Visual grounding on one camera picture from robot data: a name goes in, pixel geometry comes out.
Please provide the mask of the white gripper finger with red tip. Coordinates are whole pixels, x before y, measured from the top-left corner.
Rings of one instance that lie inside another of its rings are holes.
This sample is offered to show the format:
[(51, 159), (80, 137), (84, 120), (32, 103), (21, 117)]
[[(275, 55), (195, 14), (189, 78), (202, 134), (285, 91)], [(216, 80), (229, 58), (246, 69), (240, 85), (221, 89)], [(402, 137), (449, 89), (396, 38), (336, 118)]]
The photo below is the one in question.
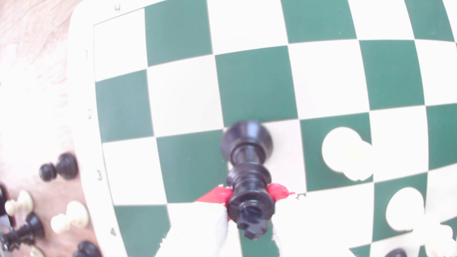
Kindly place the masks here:
[(162, 239), (156, 257), (218, 257), (229, 232), (232, 188), (216, 186), (190, 205)]
[(281, 257), (354, 256), (306, 196), (278, 183), (270, 184), (267, 192), (275, 201), (271, 224), (273, 240)]

